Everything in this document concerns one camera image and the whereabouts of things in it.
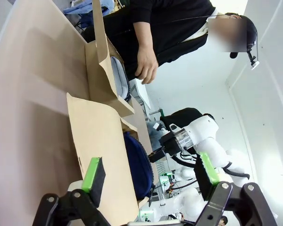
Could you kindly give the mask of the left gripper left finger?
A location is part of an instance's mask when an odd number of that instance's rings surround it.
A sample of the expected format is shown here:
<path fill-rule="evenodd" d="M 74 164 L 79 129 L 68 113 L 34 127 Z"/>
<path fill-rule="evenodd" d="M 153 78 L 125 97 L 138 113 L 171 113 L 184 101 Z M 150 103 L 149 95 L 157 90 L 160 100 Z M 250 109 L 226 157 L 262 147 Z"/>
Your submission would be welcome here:
<path fill-rule="evenodd" d="M 101 157 L 93 157 L 81 188 L 68 191 L 62 197 L 45 194 L 40 201 L 34 226 L 68 226 L 80 219 L 86 226 L 109 226 L 98 210 L 106 173 Z"/>

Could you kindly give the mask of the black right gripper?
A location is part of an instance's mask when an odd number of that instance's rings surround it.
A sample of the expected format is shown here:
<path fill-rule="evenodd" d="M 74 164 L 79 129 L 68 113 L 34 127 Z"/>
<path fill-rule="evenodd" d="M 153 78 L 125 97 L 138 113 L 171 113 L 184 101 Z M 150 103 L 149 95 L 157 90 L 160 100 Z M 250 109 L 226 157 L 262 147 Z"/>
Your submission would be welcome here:
<path fill-rule="evenodd" d="M 165 157 L 165 153 L 170 156 L 174 156 L 181 151 L 181 146 L 179 145 L 173 132 L 169 132 L 161 137 L 159 140 L 163 149 L 157 149 L 148 155 L 149 161 L 155 163 L 160 159 Z"/>

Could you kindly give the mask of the person's right hand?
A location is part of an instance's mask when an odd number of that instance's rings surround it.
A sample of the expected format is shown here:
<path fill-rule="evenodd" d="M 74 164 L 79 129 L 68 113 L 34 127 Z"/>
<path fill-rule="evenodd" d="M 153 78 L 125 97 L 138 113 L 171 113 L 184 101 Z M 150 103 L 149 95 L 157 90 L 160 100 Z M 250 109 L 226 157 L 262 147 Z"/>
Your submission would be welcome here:
<path fill-rule="evenodd" d="M 150 84 L 156 78 L 158 61 L 152 46 L 139 46 L 135 76 L 142 84 Z"/>

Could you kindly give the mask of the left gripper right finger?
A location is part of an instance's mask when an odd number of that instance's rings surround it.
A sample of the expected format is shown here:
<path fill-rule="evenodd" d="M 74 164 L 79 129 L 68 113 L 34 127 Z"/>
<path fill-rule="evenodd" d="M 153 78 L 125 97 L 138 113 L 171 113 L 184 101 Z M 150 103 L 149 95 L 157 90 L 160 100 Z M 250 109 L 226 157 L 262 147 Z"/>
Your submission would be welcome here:
<path fill-rule="evenodd" d="M 242 187 L 221 181 L 206 153 L 197 155 L 194 167 L 202 197 L 207 201 L 197 226 L 217 226 L 224 211 L 231 211 L 241 226 L 275 226 L 276 220 L 256 183 Z"/>

